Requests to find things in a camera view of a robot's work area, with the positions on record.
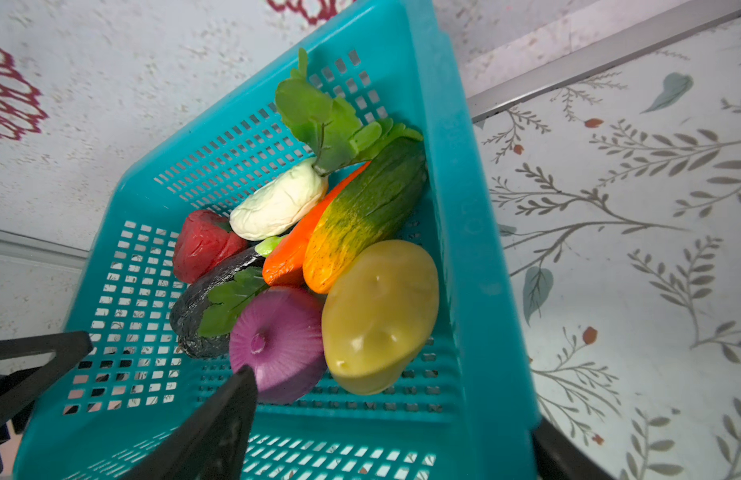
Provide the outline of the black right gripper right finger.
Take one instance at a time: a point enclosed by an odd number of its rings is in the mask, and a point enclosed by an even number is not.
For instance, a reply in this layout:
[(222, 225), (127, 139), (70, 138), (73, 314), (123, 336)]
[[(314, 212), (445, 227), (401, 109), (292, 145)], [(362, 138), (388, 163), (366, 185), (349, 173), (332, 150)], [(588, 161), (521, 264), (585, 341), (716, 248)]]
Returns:
[(612, 480), (547, 419), (532, 431), (538, 475), (545, 480)]

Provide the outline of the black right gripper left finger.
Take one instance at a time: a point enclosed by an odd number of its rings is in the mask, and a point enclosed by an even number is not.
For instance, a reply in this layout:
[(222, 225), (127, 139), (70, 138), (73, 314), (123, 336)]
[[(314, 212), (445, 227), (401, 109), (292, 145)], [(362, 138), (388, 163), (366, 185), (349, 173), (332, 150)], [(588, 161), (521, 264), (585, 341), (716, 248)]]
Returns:
[(254, 370), (246, 365), (124, 477), (240, 478), (256, 404)]

